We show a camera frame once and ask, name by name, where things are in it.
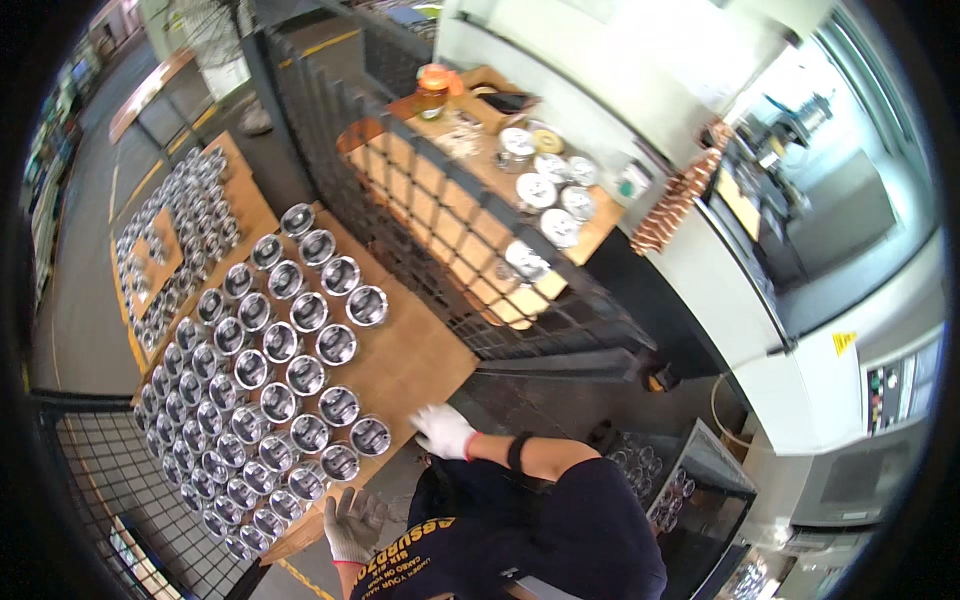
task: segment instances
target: cardboard box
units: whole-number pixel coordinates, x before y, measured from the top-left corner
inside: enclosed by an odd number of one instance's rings
[[[474,97],[470,94],[470,89],[480,84],[489,84],[502,92],[524,93],[523,90],[508,82],[507,78],[489,66],[481,66],[466,73],[461,73],[460,79],[464,82],[464,94],[462,96],[451,96],[452,105],[476,117],[483,123],[487,133],[491,135],[500,133],[503,124],[513,115],[504,114],[483,100]]]

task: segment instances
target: white work glove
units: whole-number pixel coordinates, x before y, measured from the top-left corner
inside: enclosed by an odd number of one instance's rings
[[[326,499],[324,532],[334,563],[368,563],[383,530],[387,505],[366,490],[354,499],[354,492],[353,488],[345,489],[339,507],[332,497]]]
[[[419,409],[410,423],[420,431],[417,444],[440,458],[469,460],[467,446],[480,435],[464,416],[449,404],[431,404]]]

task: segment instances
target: concrete floor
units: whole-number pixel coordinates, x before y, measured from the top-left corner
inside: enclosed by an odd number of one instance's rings
[[[303,51],[353,29],[353,24],[344,19],[331,19],[287,35],[295,48]],[[360,44],[360,36],[350,36],[311,54],[310,59],[326,66],[335,77],[379,97],[362,73]],[[38,387],[130,394],[140,378],[117,305],[108,256],[109,238],[159,185],[167,168],[162,167],[150,184],[131,198],[134,188],[153,168],[158,154],[136,131],[127,132],[116,146],[111,146],[108,123],[132,90],[156,67],[156,59],[142,36],[121,52],[123,58],[110,68],[81,118],[84,138],[67,189],[58,263],[37,317],[30,377]],[[184,69],[168,87],[180,111],[191,117],[202,113],[209,103],[195,68]],[[220,109],[202,129],[209,133],[206,139],[222,130],[231,131],[277,215],[293,204],[312,202],[295,161],[277,135],[247,138],[237,130],[242,107],[241,104]],[[148,107],[144,120],[157,136],[172,137],[176,129],[171,111],[160,104]],[[531,430],[539,435],[583,439],[598,421],[612,419],[625,428],[680,434],[695,417],[712,426],[708,406],[711,383],[686,381],[669,394],[652,395],[637,384],[474,375],[451,403],[474,426],[488,433]],[[745,418],[744,409],[726,387],[718,397],[718,413],[732,428]],[[391,540],[404,530],[422,468],[419,447],[410,442],[368,484],[368,489],[390,505],[383,540]],[[314,585],[340,597],[325,541],[288,562]],[[253,596],[257,600],[316,597],[312,589],[281,566],[268,572]]]

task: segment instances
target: black wristband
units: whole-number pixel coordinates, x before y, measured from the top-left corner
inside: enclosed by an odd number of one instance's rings
[[[510,444],[510,449],[507,450],[507,465],[511,471],[523,472],[523,465],[520,464],[520,451],[523,450],[523,445],[527,443],[527,440],[532,437],[534,437],[533,433],[524,431],[516,436]]]

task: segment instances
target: yellow warning sticker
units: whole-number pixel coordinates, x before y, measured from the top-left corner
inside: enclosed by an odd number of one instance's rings
[[[844,353],[844,350],[856,339],[856,333],[834,333],[833,347],[837,350],[837,356]]]

